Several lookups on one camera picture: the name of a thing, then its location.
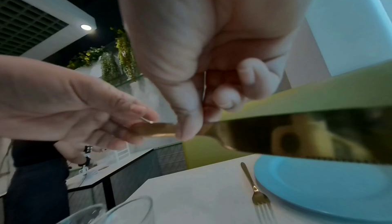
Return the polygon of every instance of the person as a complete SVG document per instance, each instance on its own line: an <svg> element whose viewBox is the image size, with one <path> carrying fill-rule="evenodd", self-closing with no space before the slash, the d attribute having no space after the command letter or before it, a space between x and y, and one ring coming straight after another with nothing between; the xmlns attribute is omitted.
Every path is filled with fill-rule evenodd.
<svg viewBox="0 0 392 224"><path fill-rule="evenodd" d="M13 140L16 171L4 197L5 223L56 224L67 218L67 161L88 166L91 161L83 149L81 144L64 141Z"/></svg>
<svg viewBox="0 0 392 224"><path fill-rule="evenodd" d="M191 139L221 110L237 111L279 85L311 0L119 0L141 72ZM158 114L99 79L25 58L0 57L0 134L121 149L127 127Z"/></svg>

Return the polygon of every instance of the white table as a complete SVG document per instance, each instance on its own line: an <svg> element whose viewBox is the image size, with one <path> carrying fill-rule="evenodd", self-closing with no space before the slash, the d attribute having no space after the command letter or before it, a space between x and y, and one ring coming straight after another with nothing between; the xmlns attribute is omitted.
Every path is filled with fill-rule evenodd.
<svg viewBox="0 0 392 224"><path fill-rule="evenodd" d="M250 155L147 180L128 200L148 195L154 201L156 224L257 224L252 188L241 169L244 162L254 179L260 155ZM276 223L338 223L331 217L295 210L268 194Z"/></svg>
<svg viewBox="0 0 392 224"><path fill-rule="evenodd" d="M134 152L131 153L129 157L122 159L117 163L110 165L98 164L97 167L89 170L85 177L82 174L71 177L66 181L68 192L90 189L102 183L106 206L108 209L111 209L115 207L116 204L114 201L110 177L152 151L153 149L146 149Z"/></svg>

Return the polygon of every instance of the knife blade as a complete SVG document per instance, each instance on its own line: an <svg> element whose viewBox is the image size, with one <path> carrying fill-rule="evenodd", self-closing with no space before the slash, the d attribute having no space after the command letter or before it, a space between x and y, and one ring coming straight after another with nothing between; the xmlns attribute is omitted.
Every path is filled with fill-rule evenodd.
<svg viewBox="0 0 392 224"><path fill-rule="evenodd" d="M142 137L174 136L176 125L137 123ZM392 107L325 110L205 123L197 135L250 153L392 164Z"/></svg>

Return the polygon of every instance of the plate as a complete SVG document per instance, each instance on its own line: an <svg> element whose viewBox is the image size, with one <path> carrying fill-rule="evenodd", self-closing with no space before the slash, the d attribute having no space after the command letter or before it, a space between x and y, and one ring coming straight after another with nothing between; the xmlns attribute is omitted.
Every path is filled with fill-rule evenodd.
<svg viewBox="0 0 392 224"><path fill-rule="evenodd" d="M392 221L392 166L262 155L259 184L297 206L343 218Z"/></svg>

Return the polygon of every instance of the recessed light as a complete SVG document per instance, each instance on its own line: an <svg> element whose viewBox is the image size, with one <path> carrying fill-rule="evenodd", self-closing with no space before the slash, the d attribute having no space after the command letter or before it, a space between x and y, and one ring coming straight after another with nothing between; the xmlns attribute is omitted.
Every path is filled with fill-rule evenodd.
<svg viewBox="0 0 392 224"><path fill-rule="evenodd" d="M83 24L80 26L84 30L91 30L91 27L89 25Z"/></svg>

